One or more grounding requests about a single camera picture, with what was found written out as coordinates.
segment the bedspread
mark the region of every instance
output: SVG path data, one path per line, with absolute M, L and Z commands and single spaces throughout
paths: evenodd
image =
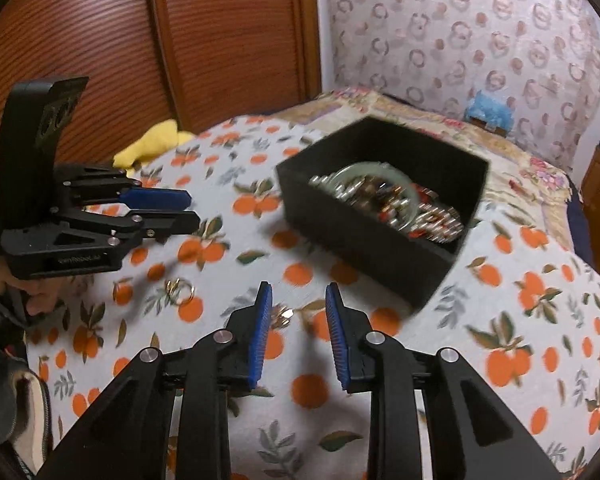
M 320 106 L 347 106 L 354 115 L 367 113 L 359 108 L 369 100 L 386 117 L 398 120 L 403 113 L 393 102 L 359 92 L 334 94 Z M 490 139 L 491 149 L 500 150 L 490 160 L 502 172 L 492 171 L 456 264 L 429 303 L 412 312 L 286 224 L 275 165 L 336 127 L 328 112 L 310 127 L 299 125 L 302 108 L 288 113 L 295 124 L 261 117 L 219 124 L 141 171 L 145 186 L 187 189 L 203 228 L 164 245 L 146 240 L 121 270 L 76 279 L 75 295 L 29 333 L 29 363 L 49 386 L 56 442 L 138 351 L 192 346 L 251 304 L 266 280 L 274 303 L 294 315 L 289 326 L 269 333 L 259 387 L 229 399 L 232 479 L 360 480 L 370 396 L 348 396 L 336 378 L 324 312 L 325 287 L 335 280 L 348 306 L 407 348 L 456 348 L 565 477 L 579 474 L 600 446 L 600 277 L 565 247 L 564 232 L 560 243 L 544 232 L 560 235 L 560 222 L 544 208 L 566 192 L 545 184 L 544 174 L 521 174 L 534 163 L 522 164 L 520 153 Z M 484 153 L 480 132 L 408 113 L 413 117 L 399 120 Z M 121 205 L 92 210 L 125 212 Z M 170 305 L 167 278 L 189 280 L 192 300 Z M 179 409 L 176 398 L 170 469 Z M 421 424 L 425 417 L 421 412 Z M 424 457 L 430 478 L 426 448 Z

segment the black box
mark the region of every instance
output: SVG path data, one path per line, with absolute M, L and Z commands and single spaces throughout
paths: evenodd
M 355 162 L 388 162 L 458 211 L 465 231 L 436 244 L 409 238 L 309 184 Z M 312 144 L 276 167 L 285 216 L 305 237 L 423 307 L 456 259 L 474 217 L 488 161 L 434 137 L 367 117 Z

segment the wardrobe door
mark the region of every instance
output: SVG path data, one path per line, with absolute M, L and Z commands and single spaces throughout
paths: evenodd
M 11 86 L 89 76 L 57 160 L 101 162 L 173 116 L 150 0 L 9 0 L 0 13 L 0 118 Z
M 184 127 L 199 132 L 228 117 L 272 112 L 311 97 L 301 1 L 154 0 Z M 315 7 L 315 0 L 306 4 Z

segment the patterned wall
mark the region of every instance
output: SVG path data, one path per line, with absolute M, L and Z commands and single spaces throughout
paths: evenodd
M 569 171 L 600 104 L 587 0 L 330 0 L 336 83 L 462 116 L 483 90 L 514 110 L 509 137 Z

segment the small metal ring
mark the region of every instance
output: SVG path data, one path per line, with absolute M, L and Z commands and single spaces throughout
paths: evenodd
M 188 297 L 180 299 L 180 293 L 183 290 L 189 289 Z M 164 280 L 164 290 L 167 292 L 169 301 L 174 305 L 181 306 L 185 303 L 189 303 L 193 299 L 196 291 L 193 284 L 182 278 L 176 278 L 175 280 Z

